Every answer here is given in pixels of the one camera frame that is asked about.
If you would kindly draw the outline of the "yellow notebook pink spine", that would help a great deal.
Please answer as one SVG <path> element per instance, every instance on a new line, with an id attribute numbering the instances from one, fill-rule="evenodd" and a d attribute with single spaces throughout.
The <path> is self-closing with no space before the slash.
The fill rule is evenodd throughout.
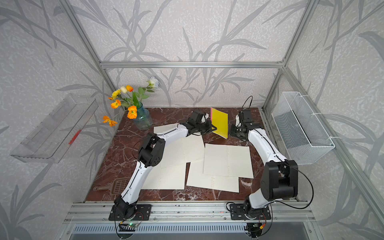
<path id="1" fill-rule="evenodd" d="M 228 114 L 221 112 L 215 108 L 211 108 L 212 125 L 217 129 L 213 133 L 224 139 L 228 138 Z"/>

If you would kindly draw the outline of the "purple notebook green spine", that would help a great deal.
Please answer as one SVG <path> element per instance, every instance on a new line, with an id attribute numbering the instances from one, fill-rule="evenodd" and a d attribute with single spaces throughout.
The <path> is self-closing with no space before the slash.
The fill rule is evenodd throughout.
<path id="1" fill-rule="evenodd" d="M 204 170 L 206 175 L 222 177 L 254 177 L 249 147 L 205 145 Z"/>

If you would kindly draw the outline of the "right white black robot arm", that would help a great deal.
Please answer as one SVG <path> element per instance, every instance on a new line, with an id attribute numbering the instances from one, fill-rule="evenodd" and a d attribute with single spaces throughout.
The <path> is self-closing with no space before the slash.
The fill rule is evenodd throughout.
<path id="1" fill-rule="evenodd" d="M 255 124 L 231 125 L 230 136 L 250 142 L 264 163 L 260 189 L 246 198 L 246 211 L 262 209 L 276 200 L 297 196 L 298 165 L 279 152 L 265 130 Z"/>

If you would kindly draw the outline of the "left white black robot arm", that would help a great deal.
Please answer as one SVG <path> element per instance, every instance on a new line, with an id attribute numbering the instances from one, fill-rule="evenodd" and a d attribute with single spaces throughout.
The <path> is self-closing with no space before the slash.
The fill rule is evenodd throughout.
<path id="1" fill-rule="evenodd" d="M 186 138 L 192 134 L 205 135 L 217 130 L 210 120 L 196 122 L 189 118 L 187 122 L 177 124 L 171 130 L 154 134 L 149 133 L 144 138 L 143 144 L 138 151 L 138 159 L 135 171 L 123 190 L 121 195 L 114 201 L 114 206 L 123 213 L 133 209 L 139 199 L 140 191 L 151 170 L 157 166 L 162 158 L 167 144 Z"/>

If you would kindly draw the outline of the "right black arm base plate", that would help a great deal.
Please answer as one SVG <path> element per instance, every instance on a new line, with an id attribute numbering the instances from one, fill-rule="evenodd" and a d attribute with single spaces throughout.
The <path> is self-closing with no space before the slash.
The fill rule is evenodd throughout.
<path id="1" fill-rule="evenodd" d="M 269 206 L 261 209 L 250 209 L 246 211 L 244 204 L 229 202 L 226 204 L 227 211 L 231 214 L 231 220 L 271 220 L 271 211 Z"/>

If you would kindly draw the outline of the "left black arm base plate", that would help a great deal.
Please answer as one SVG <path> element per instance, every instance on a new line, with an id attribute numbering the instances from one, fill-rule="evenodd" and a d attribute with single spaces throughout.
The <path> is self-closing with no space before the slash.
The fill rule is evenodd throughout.
<path id="1" fill-rule="evenodd" d="M 128 207 L 127 210 L 120 210 L 116 205 L 113 205 L 110 212 L 109 221 L 148 221 L 151 214 L 152 205 L 135 205 Z"/>

